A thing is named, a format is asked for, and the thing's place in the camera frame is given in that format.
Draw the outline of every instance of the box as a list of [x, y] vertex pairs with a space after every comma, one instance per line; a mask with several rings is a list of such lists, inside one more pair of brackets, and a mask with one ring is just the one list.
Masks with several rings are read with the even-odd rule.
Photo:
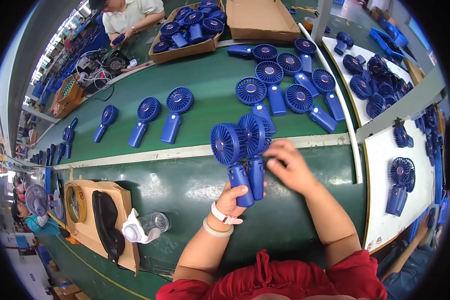
[[[216, 1], [218, 2], [218, 6], [220, 7], [220, 9], [222, 11], [224, 10], [224, 5], [222, 3], [222, 0]], [[189, 4], [189, 5], [185, 5], [188, 6], [192, 9], [196, 8], [196, 5], [200, 4], [200, 2], [198, 3], [194, 3], [194, 4]], [[175, 19], [175, 16], [177, 15], [177, 12], [179, 11], [179, 9], [181, 9], [182, 7], [178, 7], [175, 8], [172, 13], [168, 16], [166, 22], [171, 22]], [[194, 55], [194, 54], [199, 54], [199, 53], [206, 53], [206, 52], [213, 52], [215, 51], [215, 49], [217, 49], [217, 43], [218, 43], [218, 39], [220, 39], [220, 36], [222, 35], [222, 33], [217, 34], [214, 38], [209, 39], [207, 41], [198, 43], [196, 45], [189, 45], [183, 48], [179, 48], [179, 49], [174, 49], [174, 50], [168, 50], [162, 53], [154, 53], [153, 47], [154, 45], [156, 45], [158, 42], [160, 42], [160, 36], [162, 34], [159, 32], [157, 34], [157, 36], [155, 37], [155, 39], [153, 40], [153, 43], [151, 44], [150, 50], [148, 50], [148, 55], [150, 56], [151, 60], [154, 63], [165, 63], [180, 57], [186, 57], [186, 56], [190, 56], [190, 55]]]
[[228, 0], [226, 15], [233, 39], [293, 42], [300, 36], [297, 23], [281, 1]]

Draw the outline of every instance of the red blouse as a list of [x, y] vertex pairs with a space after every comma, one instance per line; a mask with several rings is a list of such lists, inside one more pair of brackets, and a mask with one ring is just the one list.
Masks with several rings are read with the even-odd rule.
[[273, 293], [300, 300], [315, 295], [348, 295], [386, 299], [377, 278], [377, 260], [368, 251], [355, 251], [326, 273], [311, 262], [269, 261], [266, 250], [257, 253], [257, 264], [237, 269], [209, 286], [200, 280], [180, 279], [166, 284], [157, 300], [249, 300]]

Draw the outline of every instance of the woman's right hand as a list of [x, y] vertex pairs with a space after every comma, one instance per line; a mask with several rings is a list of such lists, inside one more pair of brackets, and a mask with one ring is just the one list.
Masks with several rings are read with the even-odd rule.
[[288, 139], [273, 141], [263, 156], [273, 157], [267, 162], [268, 169], [284, 185], [304, 196], [317, 181], [302, 155]]

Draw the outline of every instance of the wristwatch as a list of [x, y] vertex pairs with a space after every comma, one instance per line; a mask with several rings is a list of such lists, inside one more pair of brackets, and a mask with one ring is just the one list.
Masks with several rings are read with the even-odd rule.
[[234, 218], [234, 217], [231, 217], [229, 215], [225, 215], [225, 214], [219, 212], [216, 205], [217, 205], [217, 201], [214, 201], [211, 204], [211, 213], [215, 216], [215, 218], [217, 218], [220, 221], [222, 221], [223, 224], [230, 225], [230, 224], [241, 224], [241, 223], [243, 223], [242, 219], [237, 219], [237, 218]]

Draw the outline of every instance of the white pipe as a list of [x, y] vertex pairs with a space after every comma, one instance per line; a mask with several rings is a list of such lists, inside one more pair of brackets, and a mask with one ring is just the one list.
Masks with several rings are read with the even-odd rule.
[[[305, 29], [305, 27], [303, 27], [301, 23], [298, 23], [298, 27], [300, 27], [300, 30], [303, 32], [306, 38], [315, 44], [310, 34], [307, 32], [307, 30]], [[333, 74], [332, 69], [330, 69], [327, 60], [325, 60], [325, 57], [320, 51], [320, 48], [318, 48], [318, 46], [317, 46], [317, 54], [318, 58], [320, 58], [321, 63], [324, 65], [325, 70], [330, 72], [330, 74]], [[360, 161], [359, 145], [357, 144], [357, 137], [355, 136], [355, 130], [353, 129], [352, 118], [350, 117], [347, 103], [345, 102], [342, 91], [340, 90], [340, 87], [338, 85], [335, 86], [335, 93], [337, 95], [338, 101], [340, 102], [340, 106], [342, 107], [343, 114], [345, 115], [345, 123], [348, 129], [348, 135], [350, 136], [350, 144], [352, 146], [353, 160], [355, 163], [356, 183], [361, 184], [363, 183], [362, 163]]]

